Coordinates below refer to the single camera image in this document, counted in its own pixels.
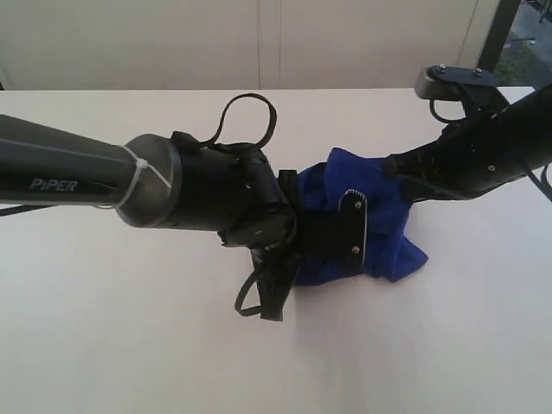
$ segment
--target white table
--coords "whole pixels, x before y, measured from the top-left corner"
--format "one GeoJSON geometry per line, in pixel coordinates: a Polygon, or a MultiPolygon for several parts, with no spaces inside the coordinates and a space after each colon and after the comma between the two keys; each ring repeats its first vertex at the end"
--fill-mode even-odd
{"type": "MultiPolygon", "coordinates": [[[[237,93],[1,92],[0,113],[119,144],[174,129],[205,139],[237,93]]],[[[275,170],[334,146],[403,152],[442,126],[412,90],[265,94],[275,170]]],[[[240,101],[223,137],[255,140],[266,121],[262,103],[240,101]]],[[[430,257],[421,271],[296,288],[283,323],[234,312],[249,256],[215,234],[132,229],[87,207],[0,219],[0,411],[550,413],[551,213],[527,179],[417,204],[407,235],[430,257]]]]}

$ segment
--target white zip tie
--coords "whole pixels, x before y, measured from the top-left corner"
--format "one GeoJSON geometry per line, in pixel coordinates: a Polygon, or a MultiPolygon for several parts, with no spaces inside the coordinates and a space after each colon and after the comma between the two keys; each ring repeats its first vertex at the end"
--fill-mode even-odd
{"type": "Polygon", "coordinates": [[[135,175],[132,177],[132,181],[130,181],[129,188],[127,189],[126,194],[124,195],[124,197],[121,199],[119,203],[113,204],[113,205],[95,205],[94,207],[96,207],[97,209],[112,210],[112,209],[118,209],[119,207],[124,205],[129,200],[130,196],[132,196],[132,193],[134,192],[136,185],[138,184],[138,180],[140,179],[141,172],[146,168],[149,168],[150,170],[152,170],[154,174],[157,177],[159,177],[159,179],[163,182],[163,184],[166,185],[166,188],[168,188],[169,190],[173,188],[171,186],[171,183],[169,183],[168,180],[165,177],[163,177],[163,174],[161,174],[157,168],[155,168],[149,162],[147,162],[147,160],[144,160],[143,158],[138,157],[138,155],[136,155],[128,147],[122,147],[122,148],[124,148],[127,151],[127,153],[132,155],[132,158],[134,158],[136,161],[135,175]]]}

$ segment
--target table surface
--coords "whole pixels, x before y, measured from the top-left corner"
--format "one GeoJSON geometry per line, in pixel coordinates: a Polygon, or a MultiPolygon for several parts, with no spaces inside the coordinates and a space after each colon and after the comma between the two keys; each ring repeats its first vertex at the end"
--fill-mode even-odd
{"type": "MultiPolygon", "coordinates": [[[[0,113],[117,144],[174,129],[206,139],[237,93],[1,92],[0,113]]],[[[264,93],[279,112],[275,170],[332,147],[403,152],[442,127],[412,90],[264,93]]],[[[254,141],[266,122],[262,103],[240,101],[223,139],[254,141]]],[[[417,204],[407,235],[430,257],[422,270],[295,288],[283,323],[234,312],[249,256],[216,234],[132,229],[89,207],[4,218],[0,409],[550,413],[550,213],[527,179],[417,204]]]]}

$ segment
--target white wall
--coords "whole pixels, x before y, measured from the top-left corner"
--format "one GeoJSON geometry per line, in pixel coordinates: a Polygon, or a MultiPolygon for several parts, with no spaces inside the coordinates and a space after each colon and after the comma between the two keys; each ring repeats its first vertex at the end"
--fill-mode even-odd
{"type": "Polygon", "coordinates": [[[11,0],[7,89],[410,86],[473,66],[498,0],[11,0]]]}

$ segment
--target blue cloth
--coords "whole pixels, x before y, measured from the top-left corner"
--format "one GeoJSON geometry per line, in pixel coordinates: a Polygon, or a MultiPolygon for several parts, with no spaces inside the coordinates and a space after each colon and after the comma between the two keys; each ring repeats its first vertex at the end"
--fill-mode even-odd
{"type": "MultiPolygon", "coordinates": [[[[415,272],[428,256],[404,236],[412,203],[400,199],[398,179],[385,179],[381,158],[361,158],[334,148],[327,162],[299,174],[303,206],[337,211],[343,194],[354,189],[367,197],[367,245],[363,272],[391,282],[415,272]]],[[[321,285],[354,276],[345,274],[332,260],[309,257],[299,270],[296,285],[321,285]]]]}

